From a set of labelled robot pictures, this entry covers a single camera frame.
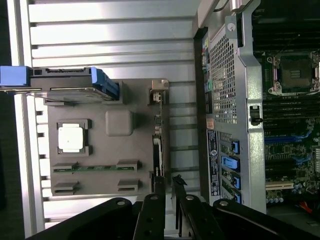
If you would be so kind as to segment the green RAM stick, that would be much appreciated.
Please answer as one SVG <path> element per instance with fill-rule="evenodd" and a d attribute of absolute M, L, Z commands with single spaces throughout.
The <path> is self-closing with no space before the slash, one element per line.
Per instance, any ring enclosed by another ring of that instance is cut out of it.
<path fill-rule="evenodd" d="M 103 172 L 103 171 L 134 171 L 132 166 L 117 167 L 115 165 L 97 165 L 97 166 L 72 166 L 69 168 L 54 169 L 54 173 L 77 173 L 77 172 Z"/>

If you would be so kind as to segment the blue expansion slot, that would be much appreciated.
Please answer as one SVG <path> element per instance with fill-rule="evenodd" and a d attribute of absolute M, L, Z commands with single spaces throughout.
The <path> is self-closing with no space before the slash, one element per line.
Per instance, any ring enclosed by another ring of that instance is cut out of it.
<path fill-rule="evenodd" d="M 278 137 L 264 137 L 265 144 L 287 144 L 299 143 L 309 138 L 308 135 L 303 136 L 278 136 Z"/>

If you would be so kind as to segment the green motherboard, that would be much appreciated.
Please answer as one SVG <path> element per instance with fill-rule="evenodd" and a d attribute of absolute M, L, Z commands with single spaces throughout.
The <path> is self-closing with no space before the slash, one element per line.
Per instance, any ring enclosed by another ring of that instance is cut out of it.
<path fill-rule="evenodd" d="M 295 205 L 308 213 L 320 210 L 320 92 L 314 95 L 275 96 L 267 93 L 265 59 L 282 53 L 257 55 L 262 68 L 264 137 L 309 136 L 302 142 L 264 143 L 265 183 L 293 182 L 293 189 L 266 191 L 266 204 Z"/>

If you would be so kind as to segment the black open PC case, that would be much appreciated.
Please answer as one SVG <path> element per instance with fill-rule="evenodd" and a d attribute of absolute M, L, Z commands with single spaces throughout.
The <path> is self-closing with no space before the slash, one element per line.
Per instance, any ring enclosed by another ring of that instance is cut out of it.
<path fill-rule="evenodd" d="M 242 205 L 263 213 L 295 206 L 266 204 L 263 71 L 257 55 L 320 50 L 320 0 L 200 0 L 192 31 L 200 194 L 212 204 L 235 201 L 238 193 Z M 239 154 L 232 152 L 232 141 L 239 141 Z M 223 167 L 223 156 L 239 158 L 240 172 Z M 233 186 L 233 176 L 240 177 L 241 189 Z M 320 210 L 308 214 L 320 218 Z"/>

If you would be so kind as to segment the hard disk in blue caddy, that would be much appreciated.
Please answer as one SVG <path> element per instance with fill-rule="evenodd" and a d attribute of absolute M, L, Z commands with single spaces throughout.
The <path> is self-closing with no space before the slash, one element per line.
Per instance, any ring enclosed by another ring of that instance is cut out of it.
<path fill-rule="evenodd" d="M 0 92 L 71 104 L 117 101 L 120 98 L 119 84 L 96 67 L 0 66 Z"/>

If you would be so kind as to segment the grey plastic parts rack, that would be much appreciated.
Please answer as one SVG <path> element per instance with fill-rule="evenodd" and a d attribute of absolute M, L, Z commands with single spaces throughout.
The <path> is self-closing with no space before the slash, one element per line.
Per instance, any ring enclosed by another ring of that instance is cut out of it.
<path fill-rule="evenodd" d="M 118 100 L 87 103 L 46 100 L 53 196 L 141 195 L 153 190 L 155 106 L 149 105 L 153 80 L 119 80 Z M 169 145 L 163 177 L 170 165 L 169 90 L 166 108 Z M 58 128 L 65 123 L 83 128 L 84 147 L 80 152 L 59 150 Z M 54 172 L 75 166 L 134 167 L 134 171 Z"/>

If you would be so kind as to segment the white expansion slot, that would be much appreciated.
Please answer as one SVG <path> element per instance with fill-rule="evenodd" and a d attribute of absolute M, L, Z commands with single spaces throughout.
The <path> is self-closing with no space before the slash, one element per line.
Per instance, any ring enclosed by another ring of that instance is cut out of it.
<path fill-rule="evenodd" d="M 291 190 L 294 188 L 294 183 L 291 181 L 272 181 L 265 184 L 266 191 L 276 191 L 276 190 Z"/>

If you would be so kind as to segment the silver CPU chip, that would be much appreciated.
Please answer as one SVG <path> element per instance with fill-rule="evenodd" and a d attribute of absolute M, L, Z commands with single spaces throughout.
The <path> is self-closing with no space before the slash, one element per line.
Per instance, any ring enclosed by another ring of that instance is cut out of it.
<path fill-rule="evenodd" d="M 79 153 L 84 147 L 84 129 L 77 123 L 63 123 L 58 128 L 58 148 L 63 153 Z"/>

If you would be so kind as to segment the CPU socket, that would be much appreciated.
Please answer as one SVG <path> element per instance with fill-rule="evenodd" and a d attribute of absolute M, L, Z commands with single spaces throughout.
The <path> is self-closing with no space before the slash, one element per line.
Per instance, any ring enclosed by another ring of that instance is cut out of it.
<path fill-rule="evenodd" d="M 320 53 L 317 51 L 268 55 L 264 67 L 269 95 L 290 97 L 320 93 Z"/>

